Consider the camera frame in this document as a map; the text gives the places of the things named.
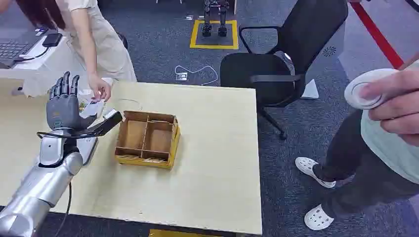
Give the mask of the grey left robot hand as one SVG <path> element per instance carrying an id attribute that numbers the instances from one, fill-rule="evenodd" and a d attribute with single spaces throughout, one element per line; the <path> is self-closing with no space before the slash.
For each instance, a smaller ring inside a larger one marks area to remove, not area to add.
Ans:
<path id="1" fill-rule="evenodd" d="M 46 119 L 52 129 L 68 128 L 80 131 L 88 128 L 97 115 L 83 118 L 79 113 L 78 81 L 79 75 L 70 78 L 67 71 L 49 90 L 49 100 L 46 104 Z"/>

